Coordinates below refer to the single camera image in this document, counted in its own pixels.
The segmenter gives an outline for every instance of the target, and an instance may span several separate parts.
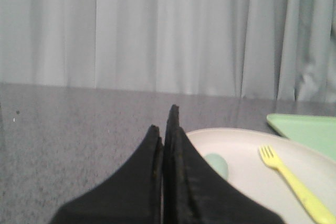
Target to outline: white curtain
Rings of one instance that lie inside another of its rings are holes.
[[[336,102],[334,0],[0,0],[0,81]]]

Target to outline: light green tray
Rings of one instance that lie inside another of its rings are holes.
[[[306,145],[336,161],[336,118],[269,114],[268,124],[281,136]]]

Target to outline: yellow fork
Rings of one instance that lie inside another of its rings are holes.
[[[323,205],[323,203],[283,164],[271,146],[259,148],[262,161],[277,170],[292,188],[301,204],[318,224],[336,224],[336,217]]]

